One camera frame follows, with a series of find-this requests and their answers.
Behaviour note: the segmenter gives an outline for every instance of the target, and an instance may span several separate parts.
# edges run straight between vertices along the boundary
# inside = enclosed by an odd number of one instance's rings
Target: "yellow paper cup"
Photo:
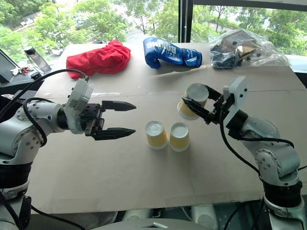
[[[206,105],[207,99],[209,97],[209,91],[205,85],[202,84],[191,84],[185,93],[183,94],[184,97],[191,98],[198,102],[202,107]],[[193,113],[187,105],[184,103],[182,99],[180,99],[177,105],[177,111],[179,112],[180,116],[182,116],[186,120],[196,120],[199,118],[198,115]]]
[[[154,150],[163,149],[167,145],[167,133],[159,121],[150,121],[146,125],[147,144]]]
[[[189,147],[189,127],[184,123],[174,123],[169,135],[169,146],[176,152],[182,152]]]

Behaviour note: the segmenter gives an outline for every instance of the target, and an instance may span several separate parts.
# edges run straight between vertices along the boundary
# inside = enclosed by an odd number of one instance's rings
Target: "robotic arm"
[[[211,112],[190,98],[183,100],[206,124],[219,124],[222,135],[224,126],[228,128],[229,136],[241,140],[252,153],[263,182],[271,229],[307,230],[298,154],[290,141],[279,139],[278,129],[271,122],[239,110],[247,95],[245,85],[245,77],[236,78],[223,88],[223,95],[207,86],[209,99],[216,101]]]
[[[92,91],[93,87],[87,81],[79,79],[66,104],[32,98],[26,100],[11,119],[0,124],[0,192],[19,216],[24,228],[31,210],[31,199],[24,196],[29,185],[28,175],[39,148],[46,144],[47,135],[69,129],[74,134],[85,133],[95,140],[108,140],[135,132],[127,128],[103,130],[104,119],[101,116],[104,111],[127,111],[136,107],[118,101],[88,103]],[[0,205],[1,229],[17,229],[4,205]]]

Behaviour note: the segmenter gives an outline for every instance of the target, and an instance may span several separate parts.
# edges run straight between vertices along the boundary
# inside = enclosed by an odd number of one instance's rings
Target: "window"
[[[68,44],[178,41],[178,0],[0,0],[0,48],[19,65],[33,46],[49,62]]]
[[[191,41],[243,28],[267,36],[286,55],[307,56],[307,12],[231,6],[193,6]]]

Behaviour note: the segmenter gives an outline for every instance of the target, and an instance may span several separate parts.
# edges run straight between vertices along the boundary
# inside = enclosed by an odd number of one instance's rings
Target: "water bottle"
[[[28,46],[24,49],[27,57],[29,57],[37,66],[44,72],[47,73],[51,70],[50,65],[40,56],[40,54],[32,47]]]

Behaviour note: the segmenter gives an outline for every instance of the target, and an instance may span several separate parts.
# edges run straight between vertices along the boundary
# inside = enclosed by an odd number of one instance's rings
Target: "red cloth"
[[[130,60],[130,49],[117,40],[109,42],[101,49],[94,49],[82,54],[67,57],[66,68],[77,69],[88,76],[98,73],[118,73],[124,70]],[[68,73],[71,78],[78,79],[79,73]]]

